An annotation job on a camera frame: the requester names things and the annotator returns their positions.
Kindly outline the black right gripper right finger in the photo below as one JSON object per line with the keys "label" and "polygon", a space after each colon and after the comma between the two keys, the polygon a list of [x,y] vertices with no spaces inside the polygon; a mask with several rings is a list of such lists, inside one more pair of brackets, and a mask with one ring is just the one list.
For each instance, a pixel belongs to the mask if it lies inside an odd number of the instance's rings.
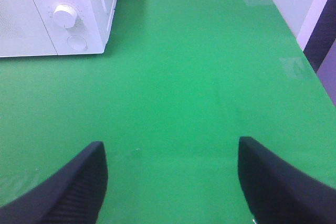
{"label": "black right gripper right finger", "polygon": [[335,223],[335,189],[250,136],[239,139],[237,170],[256,223]]}

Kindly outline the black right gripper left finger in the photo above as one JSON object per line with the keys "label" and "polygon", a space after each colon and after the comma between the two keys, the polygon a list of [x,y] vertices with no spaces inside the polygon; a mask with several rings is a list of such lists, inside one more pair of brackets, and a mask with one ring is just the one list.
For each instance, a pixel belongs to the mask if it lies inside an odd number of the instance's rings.
{"label": "black right gripper left finger", "polygon": [[95,141],[47,180],[1,207],[1,223],[96,223],[107,184],[104,144]]}

